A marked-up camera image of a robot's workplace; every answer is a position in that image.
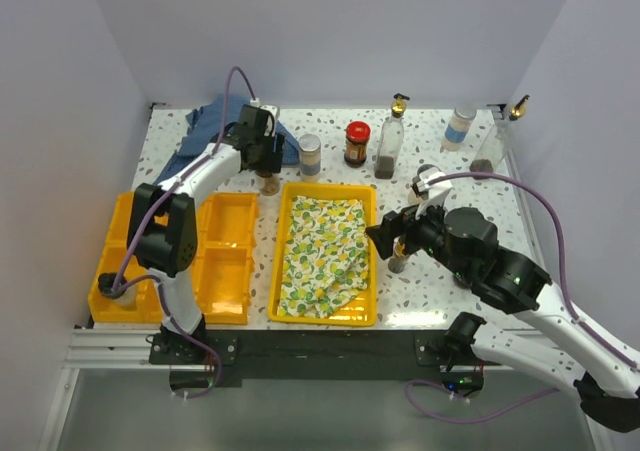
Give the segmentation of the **brown spice shaker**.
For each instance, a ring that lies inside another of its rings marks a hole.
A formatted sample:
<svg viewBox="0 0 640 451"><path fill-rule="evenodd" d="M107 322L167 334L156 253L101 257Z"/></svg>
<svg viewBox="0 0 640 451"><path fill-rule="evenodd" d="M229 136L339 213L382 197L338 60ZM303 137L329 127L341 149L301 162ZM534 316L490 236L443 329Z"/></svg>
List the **brown spice shaker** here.
<svg viewBox="0 0 640 451"><path fill-rule="evenodd" d="M277 173L257 172L260 178L260 192L264 196L273 196L280 190L280 178Z"/></svg>

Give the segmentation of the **blue label spice jar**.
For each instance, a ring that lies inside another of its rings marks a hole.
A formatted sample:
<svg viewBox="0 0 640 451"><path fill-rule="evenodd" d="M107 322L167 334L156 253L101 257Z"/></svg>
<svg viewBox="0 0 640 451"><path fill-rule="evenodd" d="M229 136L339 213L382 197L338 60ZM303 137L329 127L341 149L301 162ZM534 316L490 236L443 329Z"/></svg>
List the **blue label spice jar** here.
<svg viewBox="0 0 640 451"><path fill-rule="evenodd" d="M321 141L314 134L305 134L300 137L298 144L301 179L317 182L321 171Z"/></svg>

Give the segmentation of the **black cap seasoning shaker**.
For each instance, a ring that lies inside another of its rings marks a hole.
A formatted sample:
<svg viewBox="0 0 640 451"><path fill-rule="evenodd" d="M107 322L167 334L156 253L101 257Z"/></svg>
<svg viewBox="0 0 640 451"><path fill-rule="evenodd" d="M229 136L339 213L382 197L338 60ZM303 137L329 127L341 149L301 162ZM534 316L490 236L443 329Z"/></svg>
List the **black cap seasoning shaker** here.
<svg viewBox="0 0 640 451"><path fill-rule="evenodd" d="M116 283L116 273L102 273L97 280L100 295L124 309L133 309L136 303L137 288L126 279Z"/></svg>

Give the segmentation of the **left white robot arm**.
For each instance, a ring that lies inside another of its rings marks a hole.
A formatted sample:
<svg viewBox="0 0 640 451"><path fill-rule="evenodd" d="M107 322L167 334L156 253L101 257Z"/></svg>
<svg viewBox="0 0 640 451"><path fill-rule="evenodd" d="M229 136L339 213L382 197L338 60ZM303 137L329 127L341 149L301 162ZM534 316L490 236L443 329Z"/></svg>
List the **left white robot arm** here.
<svg viewBox="0 0 640 451"><path fill-rule="evenodd" d="M251 103L222 128L218 139L174 176L134 191L126 260L135 258L154 281L162 326L176 334L173 353L185 363L200 361L207 339L196 332L204 317L196 303L190 267L198 247L196 214L217 188L243 171L281 172L285 137L277 131L280 109Z"/></svg>

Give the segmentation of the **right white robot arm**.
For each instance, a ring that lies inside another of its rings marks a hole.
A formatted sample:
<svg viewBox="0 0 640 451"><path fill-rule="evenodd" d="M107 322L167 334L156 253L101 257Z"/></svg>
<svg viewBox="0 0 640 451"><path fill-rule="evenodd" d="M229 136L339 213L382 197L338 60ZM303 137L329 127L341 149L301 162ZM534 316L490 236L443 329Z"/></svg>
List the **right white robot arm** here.
<svg viewBox="0 0 640 451"><path fill-rule="evenodd" d="M530 343L468 312L446 331L443 351L449 365L474 357L500 363L567 393L600 425L619 433L639 427L638 352L569 312L560 286L527 256L500 245L496 226L472 207L445 211L429 206L422 215L408 207L387 213L366 229L379 256L388 259L397 244L425 252L449 270L485 305L534 327L552 346Z"/></svg>

